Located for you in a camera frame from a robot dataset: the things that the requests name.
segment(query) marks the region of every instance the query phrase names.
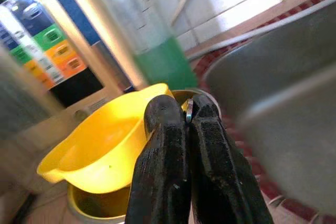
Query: green label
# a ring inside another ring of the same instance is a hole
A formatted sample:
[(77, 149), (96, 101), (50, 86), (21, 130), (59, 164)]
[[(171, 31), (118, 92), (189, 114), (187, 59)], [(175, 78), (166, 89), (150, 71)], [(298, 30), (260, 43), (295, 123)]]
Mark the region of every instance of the green label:
[(10, 51), (10, 55), (21, 65), (29, 62), (32, 58), (26, 53), (22, 46), (18, 46)]
[(43, 49), (43, 51), (47, 51), (66, 38), (58, 26), (53, 24), (35, 35), (34, 39), (36, 43), (38, 43), (39, 46)]

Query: green liquid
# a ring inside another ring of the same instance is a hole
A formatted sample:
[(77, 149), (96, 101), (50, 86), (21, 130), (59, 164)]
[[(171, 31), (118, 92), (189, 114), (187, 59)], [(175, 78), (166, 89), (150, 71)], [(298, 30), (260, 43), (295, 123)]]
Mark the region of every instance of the green liquid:
[(174, 37), (144, 54), (137, 55), (135, 62), (149, 84), (164, 82), (171, 90), (197, 86), (196, 76)]

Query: yellow plastic bowl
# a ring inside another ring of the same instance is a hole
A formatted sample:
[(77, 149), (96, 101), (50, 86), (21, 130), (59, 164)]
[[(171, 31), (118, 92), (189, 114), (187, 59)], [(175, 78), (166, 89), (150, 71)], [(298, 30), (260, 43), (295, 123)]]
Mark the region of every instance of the yellow plastic bowl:
[(108, 194), (91, 194), (68, 187), (70, 211), (83, 223), (122, 224), (125, 221), (130, 187)]
[(131, 184), (135, 161), (146, 144), (144, 111), (160, 94), (173, 96), (167, 85), (156, 84), (107, 103), (56, 146), (37, 173), (51, 183), (65, 179), (94, 194)]

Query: metal ring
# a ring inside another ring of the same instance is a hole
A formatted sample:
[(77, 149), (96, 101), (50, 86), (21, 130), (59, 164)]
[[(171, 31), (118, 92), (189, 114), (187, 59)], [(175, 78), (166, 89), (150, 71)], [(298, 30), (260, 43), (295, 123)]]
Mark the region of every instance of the metal ring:
[(193, 115), (193, 105), (194, 105), (194, 100), (193, 99), (188, 99), (187, 101), (187, 110), (186, 110), (186, 122), (190, 123)]

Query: plastic measuring jug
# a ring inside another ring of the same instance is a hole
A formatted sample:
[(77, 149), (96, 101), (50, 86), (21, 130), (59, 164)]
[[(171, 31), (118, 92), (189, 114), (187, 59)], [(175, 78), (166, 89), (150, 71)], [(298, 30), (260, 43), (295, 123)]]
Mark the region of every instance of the plastic measuring jug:
[(197, 79), (155, 0), (103, 0), (150, 84), (194, 88)]

